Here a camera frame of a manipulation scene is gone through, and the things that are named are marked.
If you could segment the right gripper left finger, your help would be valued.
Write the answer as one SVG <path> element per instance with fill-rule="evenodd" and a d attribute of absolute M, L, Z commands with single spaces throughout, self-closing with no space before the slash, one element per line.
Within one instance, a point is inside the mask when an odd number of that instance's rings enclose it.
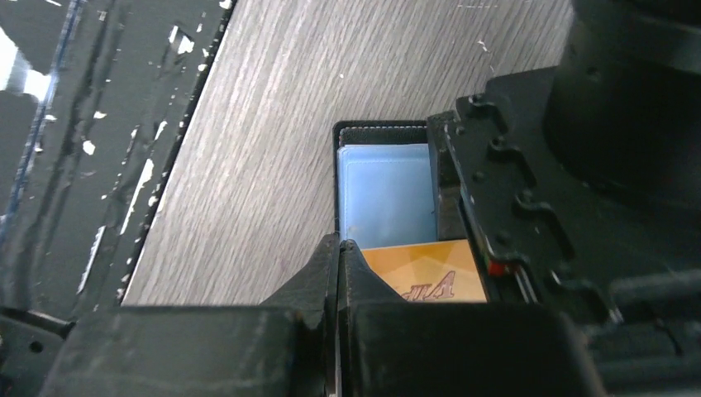
<path fill-rule="evenodd" d="M 337 288 L 341 242 L 322 237 L 308 262 L 261 304 L 292 309 L 298 322 L 292 396 L 336 394 Z"/>

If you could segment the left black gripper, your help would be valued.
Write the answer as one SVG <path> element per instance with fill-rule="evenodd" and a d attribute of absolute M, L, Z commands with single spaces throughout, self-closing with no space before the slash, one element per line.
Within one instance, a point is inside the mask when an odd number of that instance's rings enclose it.
<path fill-rule="evenodd" d="M 700 393 L 700 223 L 571 175 L 541 130 L 554 71 L 491 79 L 427 120 L 438 236 L 492 300 L 571 319 L 609 394 Z"/>

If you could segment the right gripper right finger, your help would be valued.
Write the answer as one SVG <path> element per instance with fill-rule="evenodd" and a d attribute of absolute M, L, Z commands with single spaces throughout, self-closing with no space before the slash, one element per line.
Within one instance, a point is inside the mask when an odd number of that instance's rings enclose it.
<path fill-rule="evenodd" d="M 411 394 L 411 304 L 377 275 L 352 240 L 340 245 L 336 394 Z"/>

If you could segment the orange patterned credit card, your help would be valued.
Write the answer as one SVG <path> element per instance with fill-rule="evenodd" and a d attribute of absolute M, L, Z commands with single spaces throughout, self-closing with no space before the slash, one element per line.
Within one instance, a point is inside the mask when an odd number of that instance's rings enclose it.
<path fill-rule="evenodd" d="M 363 255 L 370 269 L 407 301 L 487 300 L 466 240 L 372 248 Z"/>

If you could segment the black card holder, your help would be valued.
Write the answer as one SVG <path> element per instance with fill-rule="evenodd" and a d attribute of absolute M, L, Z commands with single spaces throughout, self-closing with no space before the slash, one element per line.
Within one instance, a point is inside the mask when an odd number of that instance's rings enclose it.
<path fill-rule="evenodd" d="M 422 121 L 333 128 L 336 230 L 361 249 L 466 240 L 460 190 Z"/>

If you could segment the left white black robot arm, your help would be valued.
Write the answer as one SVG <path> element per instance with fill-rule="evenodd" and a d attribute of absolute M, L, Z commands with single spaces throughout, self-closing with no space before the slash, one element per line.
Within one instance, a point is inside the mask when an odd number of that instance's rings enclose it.
<path fill-rule="evenodd" d="M 700 393 L 700 4 L 575 1 L 558 65 L 430 117 L 441 237 L 570 317 L 611 395 Z"/>

